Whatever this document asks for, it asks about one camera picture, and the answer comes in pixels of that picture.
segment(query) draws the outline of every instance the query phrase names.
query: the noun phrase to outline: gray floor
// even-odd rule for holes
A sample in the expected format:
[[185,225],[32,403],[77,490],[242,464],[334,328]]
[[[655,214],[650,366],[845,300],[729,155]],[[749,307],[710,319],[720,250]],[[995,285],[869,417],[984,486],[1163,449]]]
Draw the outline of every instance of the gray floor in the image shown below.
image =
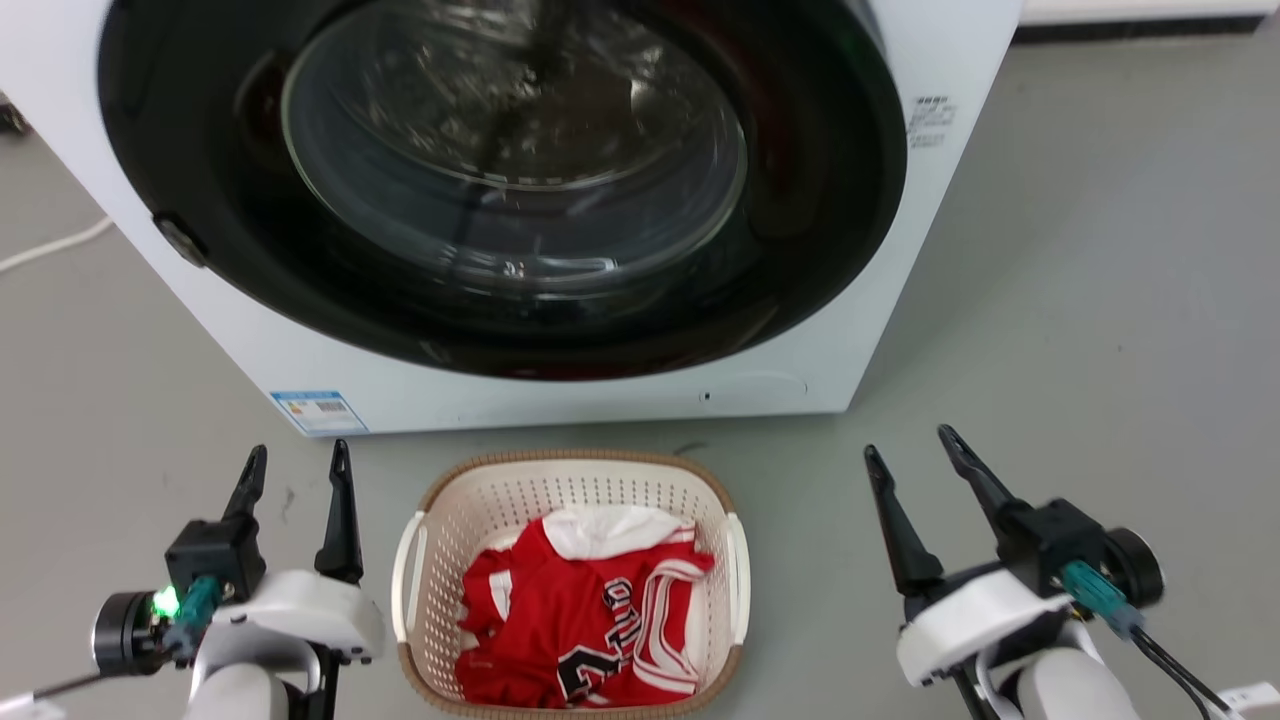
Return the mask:
[[[1032,501],[1139,529],[1169,573],[1151,629],[1217,687],[1280,682],[1280,32],[1019,49],[872,372],[844,416],[387,437],[353,443],[367,585],[439,473],[525,447],[672,451],[716,470],[751,541],[755,606],[707,717],[963,717],[911,691],[860,448],[876,442],[956,569],[992,541],[933,437],[955,424]],[[0,141],[0,256],[97,209],[40,143]],[[298,437],[118,234],[0,277],[0,694],[90,669],[106,593],[164,583],[182,523],[270,447],[261,546],[310,566],[329,447]],[[1105,637],[1147,717],[1176,688]],[[73,716],[178,717],[184,678],[119,682]],[[394,659],[344,675],[342,717],[433,717]]]

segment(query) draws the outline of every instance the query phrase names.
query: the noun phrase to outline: laundry basket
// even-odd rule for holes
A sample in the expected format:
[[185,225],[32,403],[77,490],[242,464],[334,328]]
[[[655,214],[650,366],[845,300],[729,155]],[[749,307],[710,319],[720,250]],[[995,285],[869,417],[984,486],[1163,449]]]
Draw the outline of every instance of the laundry basket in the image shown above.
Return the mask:
[[[486,547],[531,520],[573,505],[640,505],[692,520],[698,550],[716,557],[695,585],[687,650],[696,694],[660,706],[530,710],[470,705],[453,674],[462,574]],[[392,574],[392,625],[404,676],[429,703],[454,715],[516,720],[590,714],[609,719],[676,717],[709,703],[733,676],[751,612],[751,573],[742,524],[724,487],[696,462],[618,451],[489,455],[449,470],[404,528]]]

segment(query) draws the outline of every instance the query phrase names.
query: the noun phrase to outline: black cable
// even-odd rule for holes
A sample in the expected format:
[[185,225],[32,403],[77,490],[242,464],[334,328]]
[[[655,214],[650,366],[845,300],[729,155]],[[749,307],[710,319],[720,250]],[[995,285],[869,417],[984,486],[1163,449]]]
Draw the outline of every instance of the black cable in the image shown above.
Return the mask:
[[1192,698],[1192,702],[1196,703],[1196,710],[1199,710],[1201,717],[1203,720],[1212,720],[1212,717],[1210,717],[1208,715],[1208,708],[1204,707],[1204,701],[1201,700],[1199,693],[1196,692],[1196,688],[1193,688],[1190,683],[1187,682],[1187,679],[1179,675],[1176,670],[1170,667],[1169,664],[1166,664],[1164,659],[1160,657],[1160,653],[1148,647],[1147,643],[1134,642],[1134,644],[1138,646],[1138,650],[1140,650],[1142,653],[1147,656],[1147,659],[1149,659],[1152,662],[1156,664],[1156,667],[1164,670],[1166,675],[1169,675],[1170,678],[1174,679],[1175,683],[1178,683],[1179,688],[1183,688],[1183,692],[1187,693],[1187,697]]
[[1225,700],[1219,697],[1216,692],[1210,689],[1210,687],[1206,685],[1203,682],[1201,682],[1199,678],[1193,675],[1190,670],[1183,667],[1183,665],[1178,662],[1178,660],[1175,660],[1174,656],[1170,655],[1167,650],[1160,647],[1160,643],[1157,643],[1155,639],[1152,639],[1151,635],[1147,634],[1147,630],[1143,630],[1142,628],[1134,629],[1133,642],[1134,644],[1138,646],[1139,650],[1143,651],[1143,655],[1147,655],[1147,657],[1151,657],[1151,655],[1147,653],[1148,650],[1152,653],[1155,653],[1155,656],[1161,660],[1162,666],[1169,667],[1166,673],[1170,671],[1176,673],[1184,680],[1187,680],[1187,683],[1189,683],[1190,687],[1196,688],[1196,692],[1208,698],[1208,701],[1212,702],[1215,707],[1217,707],[1219,710],[1221,710],[1228,715],[1231,714],[1231,706],[1228,705]]
[[74,680],[67,680],[65,683],[58,683],[56,685],[49,685],[47,688],[40,688],[31,693],[32,701],[41,701],[54,696],[60,696],[63,693],[69,693],[72,691],[78,691],[86,685],[92,685],[93,683],[100,683],[109,679],[110,675],[102,675],[95,673],[92,675],[84,675],[82,678],[76,678]]

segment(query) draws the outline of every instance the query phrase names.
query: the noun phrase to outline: sticker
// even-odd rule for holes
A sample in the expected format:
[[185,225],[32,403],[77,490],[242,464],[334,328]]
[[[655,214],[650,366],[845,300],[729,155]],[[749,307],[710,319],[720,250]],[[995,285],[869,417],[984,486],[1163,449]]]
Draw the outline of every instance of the sticker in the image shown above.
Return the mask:
[[938,147],[956,122],[959,108],[946,95],[916,97],[906,123],[906,142],[911,150]]
[[280,410],[307,437],[365,434],[369,427],[338,392],[273,392]]

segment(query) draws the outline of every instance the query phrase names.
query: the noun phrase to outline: washing machine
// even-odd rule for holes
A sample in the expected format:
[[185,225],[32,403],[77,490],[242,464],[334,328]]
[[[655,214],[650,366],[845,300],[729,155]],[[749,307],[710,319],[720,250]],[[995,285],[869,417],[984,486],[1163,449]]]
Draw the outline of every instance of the washing machine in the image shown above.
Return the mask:
[[4,0],[0,88],[307,436],[841,413],[1019,10]]

